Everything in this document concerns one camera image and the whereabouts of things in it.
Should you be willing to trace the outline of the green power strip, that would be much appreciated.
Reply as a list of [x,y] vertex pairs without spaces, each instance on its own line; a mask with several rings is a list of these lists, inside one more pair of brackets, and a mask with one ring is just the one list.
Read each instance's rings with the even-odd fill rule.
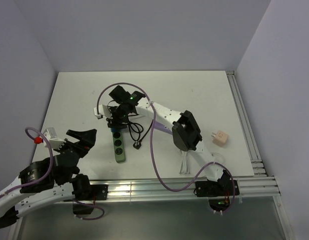
[[125,146],[123,134],[120,132],[111,132],[115,161],[118,164],[126,161]]

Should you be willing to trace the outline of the pink cube socket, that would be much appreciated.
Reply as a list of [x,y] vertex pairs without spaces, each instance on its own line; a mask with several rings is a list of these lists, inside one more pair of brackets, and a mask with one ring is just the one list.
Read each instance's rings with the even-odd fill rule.
[[223,147],[226,144],[229,138],[229,135],[221,130],[218,130],[216,133],[213,132],[211,134],[211,137],[212,137],[212,142],[215,145],[219,147]]

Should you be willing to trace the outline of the blue cube socket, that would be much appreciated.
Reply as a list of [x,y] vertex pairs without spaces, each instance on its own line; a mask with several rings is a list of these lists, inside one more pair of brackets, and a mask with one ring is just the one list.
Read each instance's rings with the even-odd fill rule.
[[116,133],[116,132],[120,132],[121,131],[120,129],[115,128],[115,127],[112,127],[110,130],[111,130],[112,133]]

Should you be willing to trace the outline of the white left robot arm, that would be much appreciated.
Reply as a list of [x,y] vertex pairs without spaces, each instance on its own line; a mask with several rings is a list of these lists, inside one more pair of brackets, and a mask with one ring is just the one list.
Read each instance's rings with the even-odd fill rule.
[[61,201],[86,200],[92,193],[89,177],[80,172],[78,163],[94,147],[96,129],[68,130],[66,134],[76,142],[57,137],[52,127],[44,132],[26,127],[25,133],[36,145],[43,144],[49,156],[32,162],[0,191],[0,229],[14,225],[38,208]]

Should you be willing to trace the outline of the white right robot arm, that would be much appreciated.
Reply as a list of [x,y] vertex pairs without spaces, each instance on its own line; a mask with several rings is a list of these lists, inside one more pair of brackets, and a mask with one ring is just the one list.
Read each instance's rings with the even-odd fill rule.
[[229,187],[228,182],[233,182],[233,176],[230,171],[217,162],[213,154],[206,148],[200,127],[193,114],[186,110],[184,112],[175,111],[150,99],[148,94],[139,86],[136,91],[129,93],[123,88],[124,83],[114,83],[111,85],[113,90],[109,96],[118,105],[109,110],[107,106],[96,105],[94,114],[98,118],[108,118],[109,128],[116,128],[128,120],[130,113],[152,119],[150,127],[149,146],[150,157],[155,175],[161,185],[167,190],[170,189],[162,178],[157,169],[154,156],[153,134],[155,124],[162,125],[172,133],[174,145],[183,152],[188,152],[201,167],[198,173],[193,177],[194,182],[201,173],[204,173],[207,180],[211,182],[211,190],[216,195],[222,195]]

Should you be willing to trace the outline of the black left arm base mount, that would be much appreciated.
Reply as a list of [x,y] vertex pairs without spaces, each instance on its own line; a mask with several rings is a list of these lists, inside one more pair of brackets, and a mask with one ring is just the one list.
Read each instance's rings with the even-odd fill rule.
[[[102,218],[105,210],[97,206],[97,201],[105,201],[108,197],[107,184],[93,184],[88,191],[81,192],[72,202],[72,212],[76,218],[92,221]],[[99,216],[90,216],[94,210],[100,211]]]

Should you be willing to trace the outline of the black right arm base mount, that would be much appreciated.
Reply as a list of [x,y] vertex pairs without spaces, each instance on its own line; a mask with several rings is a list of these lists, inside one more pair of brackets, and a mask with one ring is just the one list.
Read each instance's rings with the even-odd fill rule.
[[222,215],[229,209],[236,196],[240,195],[238,182],[231,180],[225,184],[210,180],[195,182],[194,195],[198,198],[208,198],[208,204],[214,214]]

